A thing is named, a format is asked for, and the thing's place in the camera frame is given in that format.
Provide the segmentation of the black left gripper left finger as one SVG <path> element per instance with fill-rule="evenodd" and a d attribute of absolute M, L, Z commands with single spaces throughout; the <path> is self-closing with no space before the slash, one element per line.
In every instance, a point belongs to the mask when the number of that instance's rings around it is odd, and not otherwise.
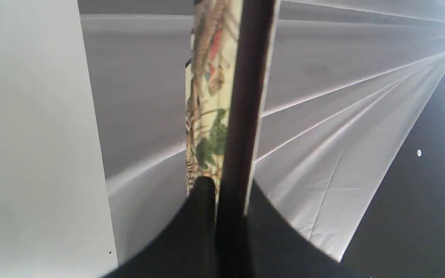
<path fill-rule="evenodd" d="M 201 176 L 166 228 L 108 278 L 215 278 L 215 184 Z"/>

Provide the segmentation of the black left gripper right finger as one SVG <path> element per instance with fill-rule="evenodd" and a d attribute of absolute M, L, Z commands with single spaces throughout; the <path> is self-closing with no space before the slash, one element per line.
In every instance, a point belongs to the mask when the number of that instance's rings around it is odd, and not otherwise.
<path fill-rule="evenodd" d="M 277 211 L 256 181 L 247 214 L 249 277 L 365 278 L 302 237 Z"/>

